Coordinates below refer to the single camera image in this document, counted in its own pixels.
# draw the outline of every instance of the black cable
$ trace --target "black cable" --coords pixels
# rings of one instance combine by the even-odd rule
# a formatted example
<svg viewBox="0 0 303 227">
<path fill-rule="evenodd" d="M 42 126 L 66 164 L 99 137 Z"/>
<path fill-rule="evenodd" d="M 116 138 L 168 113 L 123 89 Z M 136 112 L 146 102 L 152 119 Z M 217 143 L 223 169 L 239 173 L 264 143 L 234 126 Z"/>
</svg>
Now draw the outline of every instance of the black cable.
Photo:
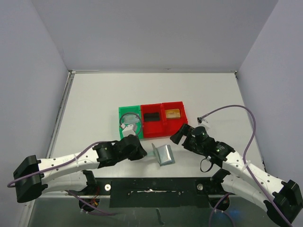
<svg viewBox="0 0 303 227">
<path fill-rule="evenodd" d="M 206 171 L 203 171 L 201 165 L 202 165 L 202 162 L 203 162 L 204 160 L 206 160 L 206 159 L 207 159 L 207 158 L 203 158 L 203 159 L 201 160 L 201 162 L 200 162 L 200 171 L 201 171 L 202 173 L 207 173 L 207 172 L 209 172 L 209 171 L 213 168 L 213 166 L 214 166 L 214 164 L 212 163 L 212 164 L 210 165 L 210 167 L 209 167 Z"/>
</svg>

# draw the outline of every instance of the white cable tie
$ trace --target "white cable tie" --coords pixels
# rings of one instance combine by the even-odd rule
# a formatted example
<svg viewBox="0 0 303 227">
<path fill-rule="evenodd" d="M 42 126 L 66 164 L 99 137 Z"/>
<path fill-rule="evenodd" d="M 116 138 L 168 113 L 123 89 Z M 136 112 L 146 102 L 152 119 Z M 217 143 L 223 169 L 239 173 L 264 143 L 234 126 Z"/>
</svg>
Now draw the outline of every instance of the white cable tie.
<svg viewBox="0 0 303 227">
<path fill-rule="evenodd" d="M 247 163 L 242 167 L 241 174 L 244 172 L 244 170 L 247 168 L 247 166 L 250 164 L 250 160 L 247 161 Z"/>
<path fill-rule="evenodd" d="M 77 156 L 74 154 L 75 156 L 75 161 L 76 161 L 76 167 L 78 168 L 79 167 L 79 162 L 78 162 L 78 159 L 77 159 Z"/>
</svg>

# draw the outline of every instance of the white cable clip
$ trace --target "white cable clip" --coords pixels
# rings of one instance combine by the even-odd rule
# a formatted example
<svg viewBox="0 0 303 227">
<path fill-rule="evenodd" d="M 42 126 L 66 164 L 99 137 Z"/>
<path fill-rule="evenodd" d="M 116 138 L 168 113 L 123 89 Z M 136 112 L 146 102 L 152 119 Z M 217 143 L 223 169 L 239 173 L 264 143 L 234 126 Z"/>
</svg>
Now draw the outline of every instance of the white cable clip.
<svg viewBox="0 0 303 227">
<path fill-rule="evenodd" d="M 201 123 L 198 126 L 203 126 L 206 130 L 210 129 L 210 123 L 205 118 L 201 119 Z"/>
<path fill-rule="evenodd" d="M 125 129 L 125 127 L 126 127 L 126 125 L 123 124 L 123 123 L 120 125 L 120 128 L 121 128 L 121 129 Z"/>
<path fill-rule="evenodd" d="M 75 161 L 76 161 L 76 167 L 78 168 L 79 167 L 79 162 L 78 162 L 78 159 L 77 159 L 77 156 L 74 154 L 75 156 Z"/>
<path fill-rule="evenodd" d="M 250 164 L 250 160 L 247 161 L 247 163 L 243 166 L 241 169 L 241 174 L 244 172 L 244 170 L 247 168 L 247 166 Z"/>
</svg>

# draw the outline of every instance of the black rectangular object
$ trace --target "black rectangular object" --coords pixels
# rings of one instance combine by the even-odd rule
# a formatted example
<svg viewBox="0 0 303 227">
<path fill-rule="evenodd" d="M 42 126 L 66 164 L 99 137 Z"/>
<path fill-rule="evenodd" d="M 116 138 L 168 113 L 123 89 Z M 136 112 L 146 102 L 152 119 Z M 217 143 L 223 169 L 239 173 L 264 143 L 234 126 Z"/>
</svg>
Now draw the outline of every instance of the black rectangular object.
<svg viewBox="0 0 303 227">
<path fill-rule="evenodd" d="M 26 157 L 14 171 L 14 179 L 18 179 L 20 177 L 39 171 L 38 164 L 40 162 L 40 160 L 37 160 L 36 155 Z M 17 202 L 28 202 L 37 199 L 42 195 L 43 189 L 47 187 L 45 184 L 42 185 L 42 176 L 43 175 L 34 175 L 15 183 Z"/>
<path fill-rule="evenodd" d="M 157 122 L 160 121 L 160 113 L 145 113 L 144 115 L 145 122 Z"/>
<path fill-rule="evenodd" d="M 97 178 L 97 184 L 111 181 L 110 207 L 208 208 L 208 194 L 221 194 L 211 186 L 210 178 Z M 199 191 L 201 183 L 204 189 Z"/>
</svg>

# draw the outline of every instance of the green box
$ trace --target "green box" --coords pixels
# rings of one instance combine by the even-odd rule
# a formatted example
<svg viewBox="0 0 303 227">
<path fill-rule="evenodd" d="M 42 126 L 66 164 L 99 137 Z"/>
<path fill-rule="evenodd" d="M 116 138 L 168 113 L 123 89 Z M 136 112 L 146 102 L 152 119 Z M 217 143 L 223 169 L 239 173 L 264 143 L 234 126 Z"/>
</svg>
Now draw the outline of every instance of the green box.
<svg viewBox="0 0 303 227">
<path fill-rule="evenodd" d="M 139 116 L 142 119 L 142 116 L 141 116 L 141 107 L 139 105 L 119 107 L 119 119 L 121 118 L 121 116 L 123 114 L 125 114 L 127 112 L 137 113 L 137 114 L 139 114 Z M 122 123 L 124 123 L 125 125 L 134 123 L 132 120 L 135 120 L 134 119 L 135 115 L 126 115 L 125 117 L 123 117 Z M 136 131 L 136 133 L 137 133 L 140 130 L 140 128 L 142 127 L 142 125 L 141 125 L 140 121 L 137 122 L 136 124 L 138 126 L 137 131 Z M 120 128 L 120 124 L 119 124 L 119 132 L 120 132 L 120 138 L 121 139 L 123 138 L 122 130 L 123 129 Z M 138 138 L 139 139 L 143 139 L 143 131 L 140 132 L 140 134 L 138 135 Z"/>
</svg>

